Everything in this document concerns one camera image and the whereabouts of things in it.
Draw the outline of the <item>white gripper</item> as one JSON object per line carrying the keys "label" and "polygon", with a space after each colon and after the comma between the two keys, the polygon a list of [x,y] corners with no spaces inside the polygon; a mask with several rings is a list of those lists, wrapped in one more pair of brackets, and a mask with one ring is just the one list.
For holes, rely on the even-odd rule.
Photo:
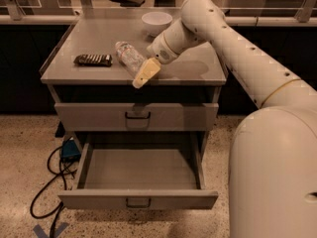
{"label": "white gripper", "polygon": [[146,59],[136,74],[132,82],[135,88],[141,88],[152,79],[160,71],[160,64],[169,64],[178,58],[178,54],[167,45],[163,34],[147,46],[147,52],[151,59]]}

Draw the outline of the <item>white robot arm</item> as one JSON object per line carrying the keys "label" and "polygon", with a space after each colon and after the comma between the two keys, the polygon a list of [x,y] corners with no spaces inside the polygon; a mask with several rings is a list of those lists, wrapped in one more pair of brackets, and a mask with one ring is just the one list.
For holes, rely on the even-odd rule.
{"label": "white robot arm", "polygon": [[184,0],[150,61],[170,63],[202,42],[258,107],[231,145],[230,238],[317,238],[317,91],[228,26],[211,0]]}

